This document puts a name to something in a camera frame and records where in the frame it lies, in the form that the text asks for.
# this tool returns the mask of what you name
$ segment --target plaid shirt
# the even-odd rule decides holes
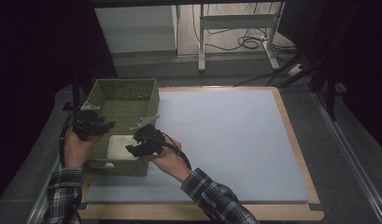
[[[181,189],[216,223],[259,223],[228,187],[197,168]]]
[[[49,209],[43,223],[79,223],[81,169],[61,169],[48,186]],[[259,223],[226,186],[213,181],[197,168],[182,184],[187,193],[217,223]]]

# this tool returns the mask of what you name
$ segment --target human hand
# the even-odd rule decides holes
[[[175,144],[181,149],[181,143],[175,139],[169,139],[164,137],[165,142],[168,144]],[[180,183],[183,183],[185,179],[191,174],[191,170],[187,167],[182,158],[176,154],[176,152],[168,147],[163,147],[163,151],[158,156],[149,155],[144,157],[147,161],[152,161],[159,169],[166,174],[174,177]]]
[[[76,133],[70,131],[65,137],[64,144],[65,168],[82,168],[91,156],[92,148],[102,137],[102,135],[92,136],[87,141],[82,141]]]

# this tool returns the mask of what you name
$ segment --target white board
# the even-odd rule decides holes
[[[160,92],[156,128],[182,143],[193,169],[243,203],[305,203],[308,194],[271,91]],[[87,202],[191,202],[151,163],[146,177],[96,176]]]

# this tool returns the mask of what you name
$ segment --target wooden frame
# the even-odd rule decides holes
[[[298,162],[301,174],[309,194],[309,201],[302,204],[244,204],[258,220],[322,220],[324,212],[310,177],[304,156],[299,147],[295,132],[290,124],[284,103],[278,89],[273,87],[198,87],[198,88],[160,88],[164,91],[272,91],[278,110],[290,139],[293,153]],[[83,200],[88,194],[93,176],[88,175],[83,184]],[[195,204],[87,204],[86,209],[79,210],[82,219],[127,219],[127,220],[209,220],[205,213]]]

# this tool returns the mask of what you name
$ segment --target green box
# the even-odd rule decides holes
[[[85,168],[97,175],[147,175],[149,163],[143,158],[108,160],[106,152],[112,135],[133,135],[130,127],[141,117],[156,115],[159,100],[158,84],[154,78],[97,79],[87,102],[101,107],[99,116],[104,116],[105,122],[116,123],[94,146]]]

